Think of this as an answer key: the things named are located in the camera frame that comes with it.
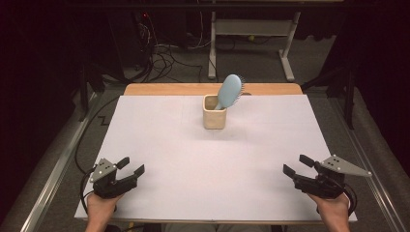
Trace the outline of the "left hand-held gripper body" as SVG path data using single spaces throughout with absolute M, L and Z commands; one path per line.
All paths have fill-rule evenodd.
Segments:
M 131 175 L 117 180 L 117 170 L 116 163 L 105 158 L 100 159 L 90 177 L 96 195 L 101 198 L 114 198 L 137 187 L 137 180 L 133 180 Z

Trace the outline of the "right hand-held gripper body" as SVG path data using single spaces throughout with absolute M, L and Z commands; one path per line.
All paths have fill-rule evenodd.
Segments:
M 371 177 L 370 171 L 342 159 L 336 155 L 322 161 L 316 161 L 313 167 L 317 171 L 315 178 L 301 176 L 300 180 L 294 181 L 296 189 L 304 193 L 313 194 L 321 198 L 336 198 L 344 191 L 346 175 Z

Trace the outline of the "beige square cup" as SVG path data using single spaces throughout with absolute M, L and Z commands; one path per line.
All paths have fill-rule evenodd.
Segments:
M 216 109 L 217 95 L 206 95 L 202 102 L 203 127 L 206 130 L 223 130 L 226 122 L 226 109 Z

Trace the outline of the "light blue hairbrush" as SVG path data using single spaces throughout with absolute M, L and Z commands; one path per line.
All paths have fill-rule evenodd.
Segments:
M 244 88 L 244 79 L 240 75 L 230 74 L 219 89 L 215 110 L 223 110 L 232 106 L 242 96 Z

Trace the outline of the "person's left hand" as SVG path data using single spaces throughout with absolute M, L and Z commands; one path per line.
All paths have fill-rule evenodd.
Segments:
M 101 198 L 95 193 L 91 193 L 87 197 L 87 212 L 90 222 L 94 223 L 106 223 L 108 222 L 114 211 L 117 202 L 123 197 L 123 195 L 116 196 L 114 198 Z

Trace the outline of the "person's right hand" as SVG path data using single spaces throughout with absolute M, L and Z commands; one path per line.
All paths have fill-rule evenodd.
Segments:
M 309 197 L 316 203 L 319 215 L 326 224 L 342 224 L 349 219 L 349 199 L 342 193 L 335 199 L 324 199 L 310 194 Z

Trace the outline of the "black stand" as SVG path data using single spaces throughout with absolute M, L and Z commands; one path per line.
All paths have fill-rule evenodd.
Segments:
M 96 93 L 102 93 L 104 91 L 102 72 L 99 67 L 93 63 L 83 63 L 79 70 L 81 121 L 85 119 L 89 111 L 88 87 L 91 87 Z
M 344 120 L 348 128 L 353 130 L 352 115 L 354 106 L 355 75 L 348 68 L 337 67 L 302 84 L 301 89 L 305 91 L 310 87 L 325 84 L 328 85 L 326 94 L 329 98 L 344 96 Z

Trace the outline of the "black equipment cabinet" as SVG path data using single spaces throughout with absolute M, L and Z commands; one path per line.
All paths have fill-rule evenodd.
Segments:
M 122 70 L 147 70 L 149 51 L 146 39 L 141 38 L 140 24 L 132 13 L 110 13 L 108 22 L 114 47 Z

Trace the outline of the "aluminium floor rail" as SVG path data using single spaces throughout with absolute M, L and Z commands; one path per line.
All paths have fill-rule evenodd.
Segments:
M 367 181 L 388 232 L 410 232 L 410 177 L 391 151 L 362 99 L 353 110 L 353 128 L 345 122 L 340 100 L 329 99 L 353 146 L 357 161 L 373 176 Z
M 92 93 L 88 109 L 79 106 L 68 123 L 60 130 L 36 166 L 23 190 L 29 214 L 18 232 L 36 232 L 73 160 L 73 153 L 99 104 L 101 94 Z

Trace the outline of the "white metal stand frame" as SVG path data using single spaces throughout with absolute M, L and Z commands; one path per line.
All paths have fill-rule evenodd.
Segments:
M 217 19 L 216 13 L 212 12 L 208 77 L 210 79 L 217 77 L 216 37 L 218 35 L 285 37 L 286 45 L 284 49 L 278 51 L 278 56 L 286 79 L 293 82 L 295 76 L 288 60 L 288 53 L 296 33 L 300 15 L 300 12 L 296 12 L 290 20 Z

